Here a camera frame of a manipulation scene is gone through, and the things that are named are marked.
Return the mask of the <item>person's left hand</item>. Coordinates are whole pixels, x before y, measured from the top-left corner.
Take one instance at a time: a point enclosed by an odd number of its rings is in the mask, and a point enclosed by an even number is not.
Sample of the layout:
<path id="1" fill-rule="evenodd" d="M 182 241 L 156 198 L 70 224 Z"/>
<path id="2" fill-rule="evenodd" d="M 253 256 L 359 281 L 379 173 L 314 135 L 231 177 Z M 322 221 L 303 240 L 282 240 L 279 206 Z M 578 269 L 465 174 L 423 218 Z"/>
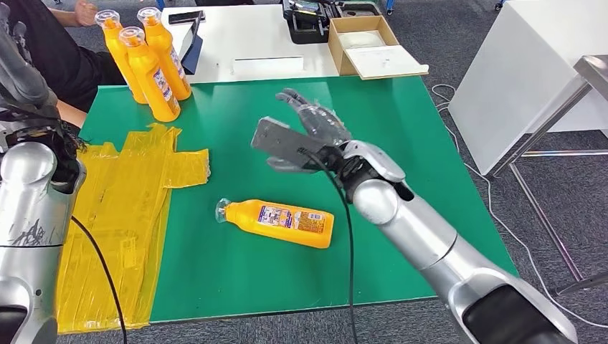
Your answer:
<path id="1" fill-rule="evenodd" d="M 90 27 L 96 24 L 95 16 L 98 7 L 86 0 L 77 0 L 74 6 L 74 20 L 76 27 Z"/>

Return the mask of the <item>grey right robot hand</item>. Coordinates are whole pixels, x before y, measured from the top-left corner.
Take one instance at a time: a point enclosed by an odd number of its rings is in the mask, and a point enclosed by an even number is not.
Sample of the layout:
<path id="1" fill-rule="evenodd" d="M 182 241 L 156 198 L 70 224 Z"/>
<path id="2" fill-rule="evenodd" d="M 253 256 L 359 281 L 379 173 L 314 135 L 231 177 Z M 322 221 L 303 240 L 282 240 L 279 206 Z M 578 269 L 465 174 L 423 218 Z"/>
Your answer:
<path id="1" fill-rule="evenodd" d="M 275 98 L 287 103 L 297 113 L 310 137 L 332 145 L 340 145 L 352 139 L 351 132 L 334 110 L 318 102 L 310 102 L 292 88 L 284 88 Z"/>

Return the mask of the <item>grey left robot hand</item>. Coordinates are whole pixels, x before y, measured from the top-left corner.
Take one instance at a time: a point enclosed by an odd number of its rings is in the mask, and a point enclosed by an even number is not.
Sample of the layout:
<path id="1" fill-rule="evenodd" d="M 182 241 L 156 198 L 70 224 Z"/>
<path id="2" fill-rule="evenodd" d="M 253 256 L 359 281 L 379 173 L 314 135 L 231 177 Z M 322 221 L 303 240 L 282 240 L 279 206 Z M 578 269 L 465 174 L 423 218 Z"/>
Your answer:
<path id="1" fill-rule="evenodd" d="M 31 64 L 24 34 L 27 26 L 9 25 L 11 10 L 1 3 L 1 102 L 37 111 L 57 105 L 57 96 Z"/>

